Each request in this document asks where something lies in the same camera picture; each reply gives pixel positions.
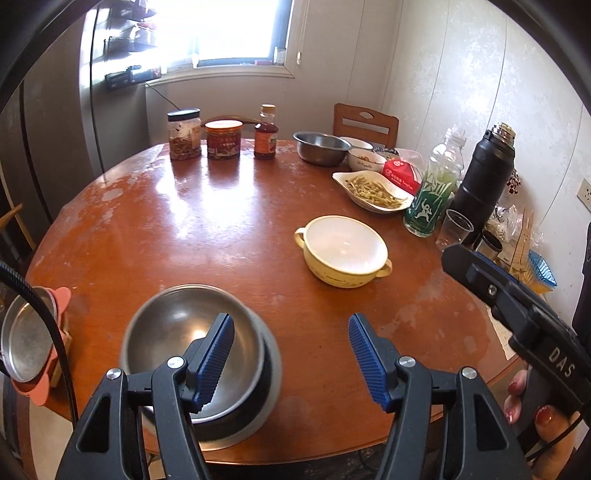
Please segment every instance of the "electrical socket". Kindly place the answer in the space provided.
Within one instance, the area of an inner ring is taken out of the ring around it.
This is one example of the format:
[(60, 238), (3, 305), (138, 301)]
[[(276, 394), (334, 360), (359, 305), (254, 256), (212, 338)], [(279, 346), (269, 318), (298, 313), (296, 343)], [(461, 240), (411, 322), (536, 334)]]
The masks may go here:
[(587, 210), (591, 212), (591, 185), (587, 180), (583, 179), (581, 182), (577, 197), (587, 207)]

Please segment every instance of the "screw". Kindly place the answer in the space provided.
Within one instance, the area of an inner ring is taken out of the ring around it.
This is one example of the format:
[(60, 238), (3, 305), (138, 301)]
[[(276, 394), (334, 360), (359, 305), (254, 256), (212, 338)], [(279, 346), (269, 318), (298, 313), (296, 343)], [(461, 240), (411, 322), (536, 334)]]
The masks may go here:
[(413, 357), (405, 355), (405, 356), (400, 357), (400, 360), (398, 360), (398, 363), (400, 365), (402, 365), (403, 367), (410, 368), (410, 367), (414, 367), (417, 364), (417, 361)]
[(121, 376), (121, 370), (119, 368), (111, 368), (107, 372), (107, 378), (109, 380), (114, 380), (115, 378), (119, 378)]
[(462, 375), (468, 380), (474, 380), (478, 373), (472, 367), (464, 367), (462, 368)]
[(172, 356), (168, 359), (168, 362), (166, 362), (166, 364), (170, 368), (180, 368), (184, 364), (184, 359), (182, 356)]

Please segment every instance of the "yellow bowl with handles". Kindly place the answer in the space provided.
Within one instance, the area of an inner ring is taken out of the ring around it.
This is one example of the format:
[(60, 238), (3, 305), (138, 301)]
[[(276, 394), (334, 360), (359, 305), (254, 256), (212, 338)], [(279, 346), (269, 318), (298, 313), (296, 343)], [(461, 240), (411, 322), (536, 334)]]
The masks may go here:
[(298, 228), (294, 240), (304, 251), (310, 271), (333, 287), (357, 288), (392, 273), (386, 243), (358, 220), (318, 217)]

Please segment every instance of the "window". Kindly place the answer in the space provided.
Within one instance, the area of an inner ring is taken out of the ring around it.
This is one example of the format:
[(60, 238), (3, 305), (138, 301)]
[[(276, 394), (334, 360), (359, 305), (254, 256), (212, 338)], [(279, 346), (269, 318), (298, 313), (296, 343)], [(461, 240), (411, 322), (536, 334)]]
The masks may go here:
[(254, 64), (285, 48), (292, 0), (151, 0), (168, 70)]

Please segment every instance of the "finger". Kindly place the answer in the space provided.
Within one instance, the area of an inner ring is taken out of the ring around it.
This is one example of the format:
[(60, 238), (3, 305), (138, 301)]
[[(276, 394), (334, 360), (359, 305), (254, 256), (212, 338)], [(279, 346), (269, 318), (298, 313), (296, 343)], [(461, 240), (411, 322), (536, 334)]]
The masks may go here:
[(505, 400), (504, 412), (509, 425), (513, 425), (519, 420), (521, 415), (521, 399), (514, 396), (507, 397)]
[(513, 377), (513, 380), (511, 380), (509, 387), (507, 387), (507, 391), (509, 392), (509, 395), (515, 395), (515, 396), (519, 397), (519, 395), (521, 395), (525, 390), (525, 383), (526, 382), (527, 382), (527, 370), (519, 370), (515, 374), (515, 376)]
[[(546, 405), (535, 414), (535, 428), (540, 438), (551, 442), (563, 433), (569, 426), (570, 420), (556, 408)], [(569, 461), (573, 451), (575, 432), (571, 432), (565, 439), (554, 445), (535, 463), (533, 474), (540, 480), (555, 480)]]

